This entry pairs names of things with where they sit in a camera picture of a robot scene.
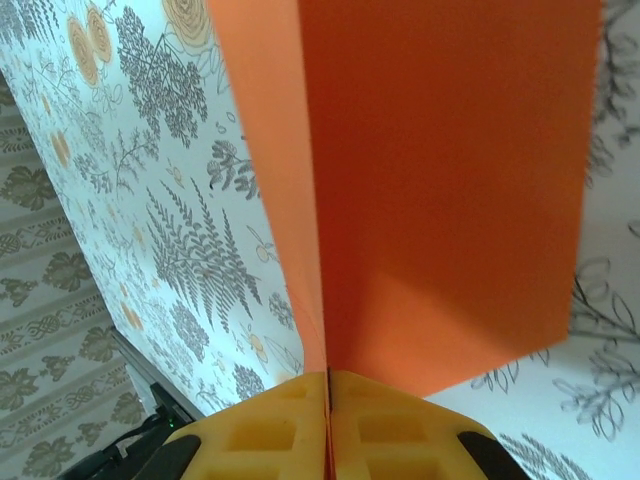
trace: wallpaper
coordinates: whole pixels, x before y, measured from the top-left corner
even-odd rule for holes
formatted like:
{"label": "wallpaper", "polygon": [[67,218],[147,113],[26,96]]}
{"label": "wallpaper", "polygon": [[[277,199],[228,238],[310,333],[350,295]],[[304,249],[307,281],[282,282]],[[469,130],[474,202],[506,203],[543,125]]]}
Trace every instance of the wallpaper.
{"label": "wallpaper", "polygon": [[[638,3],[604,9],[569,340],[430,398],[485,423],[536,480],[635,478]],[[117,328],[205,414],[300,374],[202,1],[2,0],[0,18],[0,65]],[[29,204],[37,175],[19,175]]]}
{"label": "wallpaper", "polygon": [[1,75],[0,212],[0,478],[52,478],[143,411]]}
{"label": "wallpaper", "polygon": [[[55,268],[76,275],[47,281],[93,273],[116,328],[205,414],[300,374],[202,1],[2,0],[0,18],[0,65],[55,190],[43,195],[60,198],[86,258],[60,252]],[[7,195],[40,201],[40,176],[15,172]]]}

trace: floral wallpaper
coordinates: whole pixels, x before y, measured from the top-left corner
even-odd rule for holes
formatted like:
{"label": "floral wallpaper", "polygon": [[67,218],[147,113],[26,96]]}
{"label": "floral wallpaper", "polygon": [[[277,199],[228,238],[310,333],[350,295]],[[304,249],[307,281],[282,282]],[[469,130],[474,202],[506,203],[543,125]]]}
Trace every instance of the floral wallpaper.
{"label": "floral wallpaper", "polygon": [[204,414],[300,374],[203,2],[2,0],[0,18],[0,66],[46,169],[0,188],[27,208],[57,195],[84,253],[12,273],[5,295],[74,292],[93,274],[116,328]]}
{"label": "floral wallpaper", "polygon": [[[638,3],[604,8],[569,340],[430,398],[485,423],[536,479],[635,478]],[[0,13],[0,65],[117,328],[204,414],[300,374],[302,345],[202,0],[2,0]],[[27,208],[53,194],[33,169],[14,175],[29,188],[6,195]],[[72,252],[55,253],[51,268],[75,280],[51,274],[47,285],[87,281]],[[13,277],[11,302],[45,283]]]}
{"label": "floral wallpaper", "polygon": [[0,478],[53,478],[143,411],[1,75],[0,138]]}

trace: damask wallpaper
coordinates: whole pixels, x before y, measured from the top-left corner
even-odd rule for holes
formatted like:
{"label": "damask wallpaper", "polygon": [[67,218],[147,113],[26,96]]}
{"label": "damask wallpaper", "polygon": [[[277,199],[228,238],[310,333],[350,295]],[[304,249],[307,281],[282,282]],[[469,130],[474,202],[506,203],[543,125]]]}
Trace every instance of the damask wallpaper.
{"label": "damask wallpaper", "polygon": [[[118,330],[205,414],[301,373],[203,3],[2,1],[0,18],[0,65],[89,267],[65,251],[56,268],[90,270]],[[8,195],[33,201],[40,174],[15,175],[32,187]]]}
{"label": "damask wallpaper", "polygon": [[[604,9],[569,341],[431,398],[484,422],[536,479],[635,478],[639,3]],[[0,65],[117,328],[204,414],[301,373],[202,1],[2,0],[0,18]],[[38,176],[16,175],[29,204]]]}
{"label": "damask wallpaper", "polygon": [[2,76],[0,142],[0,477],[52,478],[143,411]]}

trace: orange paper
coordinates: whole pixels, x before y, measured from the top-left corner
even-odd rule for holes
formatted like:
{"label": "orange paper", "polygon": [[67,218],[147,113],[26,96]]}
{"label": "orange paper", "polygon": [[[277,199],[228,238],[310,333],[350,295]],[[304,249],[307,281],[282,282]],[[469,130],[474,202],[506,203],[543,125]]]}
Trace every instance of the orange paper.
{"label": "orange paper", "polygon": [[209,3],[307,371],[423,396],[564,338],[599,1]]}

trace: black plastic part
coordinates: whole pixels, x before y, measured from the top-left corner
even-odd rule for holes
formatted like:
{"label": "black plastic part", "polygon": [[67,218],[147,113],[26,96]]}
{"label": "black plastic part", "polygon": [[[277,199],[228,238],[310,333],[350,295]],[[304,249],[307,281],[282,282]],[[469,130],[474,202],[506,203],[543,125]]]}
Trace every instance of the black plastic part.
{"label": "black plastic part", "polygon": [[458,440],[486,475],[487,480],[531,480],[497,440],[478,432],[462,432],[458,435]]}
{"label": "black plastic part", "polygon": [[180,480],[200,448],[200,437],[186,435],[160,447],[136,480]]}

